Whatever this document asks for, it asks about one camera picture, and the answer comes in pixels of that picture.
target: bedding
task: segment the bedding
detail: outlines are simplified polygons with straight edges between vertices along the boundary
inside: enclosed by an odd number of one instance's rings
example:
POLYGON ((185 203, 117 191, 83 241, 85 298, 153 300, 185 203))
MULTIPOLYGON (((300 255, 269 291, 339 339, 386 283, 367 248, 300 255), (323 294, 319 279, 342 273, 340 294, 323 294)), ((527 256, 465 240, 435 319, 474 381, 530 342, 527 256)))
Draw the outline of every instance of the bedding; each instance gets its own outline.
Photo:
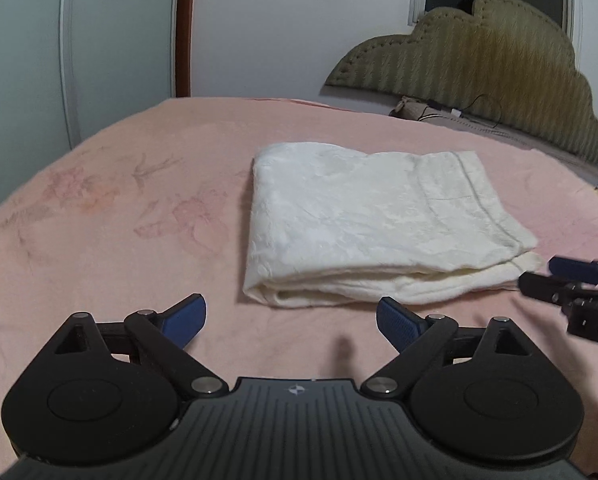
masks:
POLYGON ((261 303, 433 303, 541 264, 474 152, 283 142, 256 156, 253 176, 243 291, 261 303))
MULTIPOLYGON (((506 211, 544 259, 598 258, 598 195, 556 160, 432 124, 285 100, 169 100, 110 126, 0 206, 0 404, 73 312, 101 322, 204 295, 207 322, 188 352, 237 376, 363 380, 396 354, 375 305, 271 308, 241 291, 252 159, 275 142, 329 142, 365 153, 474 151, 506 211)), ((572 459, 598 471, 598 345, 566 335, 558 309, 515 291, 427 304, 463 326, 508 316, 582 395, 572 459)), ((0 472, 15 455, 0 424, 0 472)))

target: pink bedsheet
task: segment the pink bedsheet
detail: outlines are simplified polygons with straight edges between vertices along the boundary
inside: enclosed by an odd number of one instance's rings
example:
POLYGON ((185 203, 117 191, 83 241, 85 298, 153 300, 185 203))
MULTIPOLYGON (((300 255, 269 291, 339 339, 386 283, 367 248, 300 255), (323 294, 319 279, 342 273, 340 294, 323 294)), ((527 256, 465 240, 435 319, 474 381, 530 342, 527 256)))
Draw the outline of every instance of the pink bedsheet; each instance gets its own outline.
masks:
MULTIPOLYGON (((410 121, 278 100, 170 100, 103 130, 0 206, 0 404, 72 312, 122 320, 192 292, 208 304, 189 352, 229 383, 237 376, 361 381, 396 352, 374 305, 274 309, 241 293, 255 153, 280 141, 364 152, 474 150, 505 208, 545 258, 598 258, 598 196, 538 152, 410 121)), ((598 345, 567 336, 556 308, 517 292, 428 305, 465 326, 509 316, 582 394, 572 459, 598 471, 598 345)), ((0 424, 0 472, 15 456, 0 424)))

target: headboard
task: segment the headboard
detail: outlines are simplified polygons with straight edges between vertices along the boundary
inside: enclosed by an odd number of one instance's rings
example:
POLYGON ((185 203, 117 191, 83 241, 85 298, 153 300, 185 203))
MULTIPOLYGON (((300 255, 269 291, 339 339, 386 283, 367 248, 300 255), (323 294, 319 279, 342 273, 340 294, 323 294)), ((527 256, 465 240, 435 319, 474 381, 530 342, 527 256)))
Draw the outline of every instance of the headboard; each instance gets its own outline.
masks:
POLYGON ((475 0, 473 14, 439 7, 412 34, 364 41, 329 86, 423 100, 518 128, 598 167, 598 120, 569 38, 520 0, 475 0), (477 99, 480 95, 487 98, 477 99))

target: white towel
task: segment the white towel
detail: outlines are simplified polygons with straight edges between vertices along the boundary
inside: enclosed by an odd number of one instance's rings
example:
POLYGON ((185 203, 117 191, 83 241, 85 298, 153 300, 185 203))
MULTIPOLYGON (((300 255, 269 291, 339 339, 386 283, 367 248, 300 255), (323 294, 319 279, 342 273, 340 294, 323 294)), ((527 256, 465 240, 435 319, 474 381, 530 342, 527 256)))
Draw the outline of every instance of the white towel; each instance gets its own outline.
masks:
POLYGON ((277 306, 422 304, 510 286, 540 258, 474 152, 274 144, 255 157, 244 293, 277 306))

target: cable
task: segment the cable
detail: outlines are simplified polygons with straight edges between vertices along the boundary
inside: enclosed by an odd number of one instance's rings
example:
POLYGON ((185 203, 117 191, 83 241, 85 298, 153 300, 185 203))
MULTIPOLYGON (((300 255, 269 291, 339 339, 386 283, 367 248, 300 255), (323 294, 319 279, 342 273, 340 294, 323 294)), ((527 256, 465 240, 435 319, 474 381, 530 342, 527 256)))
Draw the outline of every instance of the cable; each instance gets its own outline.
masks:
POLYGON ((423 107, 423 111, 422 111, 421 115, 419 116, 419 118, 417 118, 418 121, 421 121, 421 118, 423 117, 423 114, 426 113, 426 110, 428 110, 428 108, 430 108, 428 105, 426 105, 425 107, 423 107))
POLYGON ((443 116, 443 115, 440 115, 440 114, 428 114, 428 115, 426 115, 426 116, 422 116, 422 117, 420 117, 420 118, 419 118, 419 119, 417 119, 417 120, 421 122, 421 121, 425 121, 426 119, 431 119, 431 118, 433 118, 433 117, 441 117, 442 119, 444 119, 444 118, 445 118, 445 116, 443 116))
POLYGON ((464 113, 466 110, 471 108, 480 97, 487 97, 488 99, 490 99, 490 102, 495 103, 499 107, 499 110, 500 110, 499 119, 497 119, 497 122, 494 124, 494 126, 487 125, 487 126, 489 126, 489 128, 495 129, 502 122, 502 115, 503 115, 502 103, 498 99, 494 99, 492 96, 490 96, 488 94, 479 94, 479 95, 477 95, 476 98, 473 99, 472 103, 470 103, 466 108, 460 109, 460 111, 461 111, 461 113, 464 113))

